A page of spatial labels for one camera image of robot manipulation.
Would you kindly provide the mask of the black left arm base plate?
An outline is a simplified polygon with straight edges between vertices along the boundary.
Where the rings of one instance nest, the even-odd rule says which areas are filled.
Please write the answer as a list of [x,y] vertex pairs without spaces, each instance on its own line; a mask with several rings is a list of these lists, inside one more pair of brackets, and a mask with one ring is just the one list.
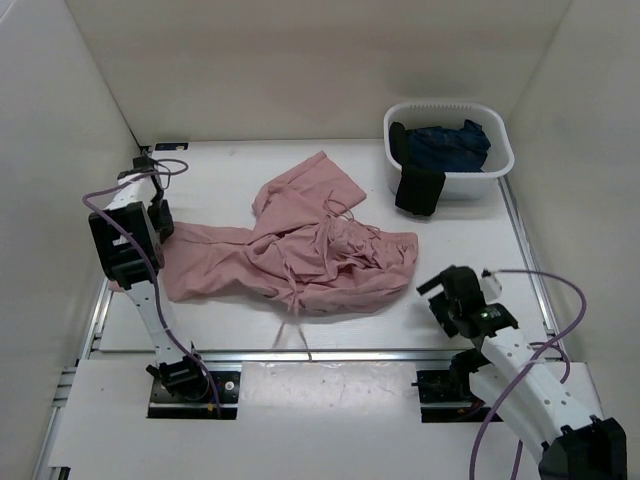
[[158,379],[153,381],[147,417],[164,420],[235,420],[241,388],[239,370],[211,371],[218,392],[220,409],[213,394],[204,388],[187,396],[170,393]]

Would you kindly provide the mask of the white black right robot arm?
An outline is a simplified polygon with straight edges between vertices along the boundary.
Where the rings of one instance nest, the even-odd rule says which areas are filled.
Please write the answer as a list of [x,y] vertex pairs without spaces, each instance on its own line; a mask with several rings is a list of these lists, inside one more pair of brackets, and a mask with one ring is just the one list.
[[620,423],[600,418],[573,395],[544,360],[578,322],[539,343],[526,339],[515,316],[501,303],[495,273],[476,274],[451,266],[418,286],[448,337],[461,336],[471,348],[455,355],[449,387],[460,399],[488,407],[472,446],[469,473],[490,422],[499,417],[528,451],[542,479],[625,479],[627,439]]

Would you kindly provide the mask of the pink trousers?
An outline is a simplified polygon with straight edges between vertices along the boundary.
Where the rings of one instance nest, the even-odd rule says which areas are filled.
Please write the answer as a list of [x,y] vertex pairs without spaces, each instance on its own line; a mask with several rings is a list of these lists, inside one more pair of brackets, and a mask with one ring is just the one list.
[[385,232],[351,215],[365,192],[320,151],[264,184],[252,228],[191,222],[185,196],[173,195],[174,231],[163,243],[160,275],[180,333],[194,331],[188,306],[251,293],[306,314],[371,314],[394,301],[415,272],[413,232]]

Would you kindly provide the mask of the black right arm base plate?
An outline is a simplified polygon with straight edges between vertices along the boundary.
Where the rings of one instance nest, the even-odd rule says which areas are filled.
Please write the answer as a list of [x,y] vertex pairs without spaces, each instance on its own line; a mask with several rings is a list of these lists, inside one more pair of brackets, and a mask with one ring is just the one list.
[[448,370],[418,370],[412,383],[419,395],[421,422],[481,423],[490,406],[451,381]]

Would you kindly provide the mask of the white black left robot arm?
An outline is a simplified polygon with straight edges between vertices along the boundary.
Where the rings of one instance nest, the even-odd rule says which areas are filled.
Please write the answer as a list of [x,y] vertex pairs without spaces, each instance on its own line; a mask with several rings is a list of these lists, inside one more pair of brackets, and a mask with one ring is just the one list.
[[192,345],[174,333],[175,316],[160,273],[163,244],[174,233],[169,203],[164,198],[170,178],[188,165],[171,170],[172,161],[141,154],[118,175],[117,185],[82,198],[91,210],[89,228],[106,278],[133,302],[149,337],[156,361],[147,367],[166,391],[188,401],[201,401],[210,391],[210,377]]

